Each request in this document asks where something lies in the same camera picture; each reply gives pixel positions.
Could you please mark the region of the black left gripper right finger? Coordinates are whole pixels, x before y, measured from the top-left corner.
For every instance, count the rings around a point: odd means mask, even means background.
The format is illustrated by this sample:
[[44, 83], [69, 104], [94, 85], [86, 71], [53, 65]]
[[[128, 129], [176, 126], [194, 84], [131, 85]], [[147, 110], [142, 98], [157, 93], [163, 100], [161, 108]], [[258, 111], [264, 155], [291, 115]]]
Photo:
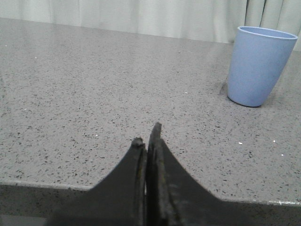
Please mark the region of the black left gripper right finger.
[[147, 168], [147, 223], [153, 226], [299, 226], [301, 206], [224, 201], [199, 184], [161, 138], [150, 134]]

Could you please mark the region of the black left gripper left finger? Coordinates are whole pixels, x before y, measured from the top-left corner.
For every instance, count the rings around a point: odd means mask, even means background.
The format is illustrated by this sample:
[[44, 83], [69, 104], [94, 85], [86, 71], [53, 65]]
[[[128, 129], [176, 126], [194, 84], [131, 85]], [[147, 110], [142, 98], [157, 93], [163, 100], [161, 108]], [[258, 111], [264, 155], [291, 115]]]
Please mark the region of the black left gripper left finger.
[[147, 152], [135, 138], [119, 164], [95, 187], [56, 210], [47, 226], [144, 226]]

